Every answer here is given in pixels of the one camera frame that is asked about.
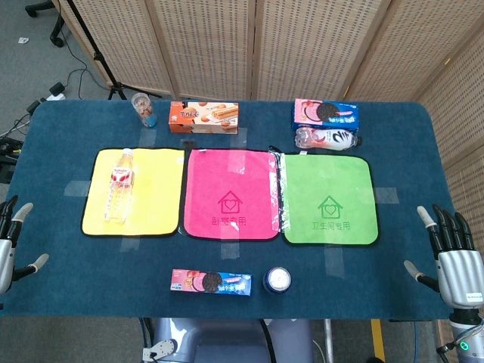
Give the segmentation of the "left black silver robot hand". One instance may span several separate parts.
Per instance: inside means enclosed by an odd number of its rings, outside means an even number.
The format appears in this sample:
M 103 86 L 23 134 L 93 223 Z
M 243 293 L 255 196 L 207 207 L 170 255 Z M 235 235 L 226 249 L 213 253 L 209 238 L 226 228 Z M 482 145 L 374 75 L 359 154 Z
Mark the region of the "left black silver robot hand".
M 6 293 L 13 282 L 37 273 L 48 261 L 49 255 L 43 253 L 35 262 L 23 268 L 15 268 L 17 242 L 23 223 L 33 209 L 33 203 L 24 204 L 13 214 L 18 196 L 1 203 L 1 294 Z

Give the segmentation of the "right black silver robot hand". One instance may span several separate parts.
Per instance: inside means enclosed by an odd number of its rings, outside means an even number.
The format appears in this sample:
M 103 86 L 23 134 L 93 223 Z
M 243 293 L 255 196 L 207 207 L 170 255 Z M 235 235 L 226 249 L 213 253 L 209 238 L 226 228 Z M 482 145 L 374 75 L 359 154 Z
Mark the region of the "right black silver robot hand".
M 417 282 L 439 293 L 447 306 L 481 309 L 483 259 L 475 248 L 470 226 L 459 212 L 451 214 L 436 204 L 433 211 L 437 220 L 433 220 L 424 206 L 417 207 L 417 214 L 429 235 L 437 278 L 425 275 L 409 260 L 404 261 L 404 267 Z

